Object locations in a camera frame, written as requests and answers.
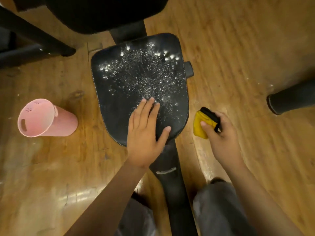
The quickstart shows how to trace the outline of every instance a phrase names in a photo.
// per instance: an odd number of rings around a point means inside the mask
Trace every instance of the wooden floor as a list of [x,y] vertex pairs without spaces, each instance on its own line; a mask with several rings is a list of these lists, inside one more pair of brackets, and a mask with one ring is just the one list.
[[[104,127],[89,62],[114,43],[108,32],[74,33],[46,7],[20,16],[77,53],[0,71],[0,235],[63,235],[126,159]],[[169,0],[145,20],[149,35],[177,35],[194,68],[189,120],[176,139],[191,199],[213,177],[227,179],[209,142],[192,133],[195,112],[206,106],[227,113],[250,170],[306,235],[315,234],[315,108],[275,116],[265,100],[315,75],[314,19],[315,0]],[[22,136],[18,114],[36,98],[76,114],[77,131]],[[137,190],[158,234],[170,235],[158,180],[148,172]]]

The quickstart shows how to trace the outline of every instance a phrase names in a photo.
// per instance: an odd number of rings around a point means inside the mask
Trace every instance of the chair backrest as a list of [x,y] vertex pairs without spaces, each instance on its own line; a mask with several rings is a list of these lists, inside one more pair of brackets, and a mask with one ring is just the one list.
[[161,12],[168,0],[44,0],[66,26],[82,34],[110,30]]

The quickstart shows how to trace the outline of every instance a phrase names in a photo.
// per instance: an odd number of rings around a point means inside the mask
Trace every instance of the yellow cloth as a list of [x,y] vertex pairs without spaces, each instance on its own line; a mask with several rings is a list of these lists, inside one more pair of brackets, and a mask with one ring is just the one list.
[[209,118],[206,114],[201,112],[200,110],[196,112],[195,119],[194,119],[194,135],[201,137],[203,139],[208,139],[208,136],[206,132],[202,129],[200,122],[204,121],[208,125],[212,126],[213,129],[217,125],[215,121],[213,121],[211,118]]

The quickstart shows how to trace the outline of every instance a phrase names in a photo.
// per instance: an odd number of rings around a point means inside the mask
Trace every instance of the left hand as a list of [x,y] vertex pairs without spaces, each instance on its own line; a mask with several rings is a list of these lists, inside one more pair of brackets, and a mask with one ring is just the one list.
[[150,113],[154,98],[142,99],[129,118],[127,150],[128,161],[134,166],[147,168],[161,154],[171,127],[165,127],[159,140],[155,140],[155,125],[160,103]]

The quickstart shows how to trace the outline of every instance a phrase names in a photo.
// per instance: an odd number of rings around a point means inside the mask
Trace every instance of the grey pants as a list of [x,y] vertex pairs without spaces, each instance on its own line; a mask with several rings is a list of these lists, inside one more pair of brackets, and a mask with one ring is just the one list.
[[[195,218],[203,236],[256,235],[231,183],[208,184],[193,200]],[[152,210],[130,199],[115,236],[153,236]]]

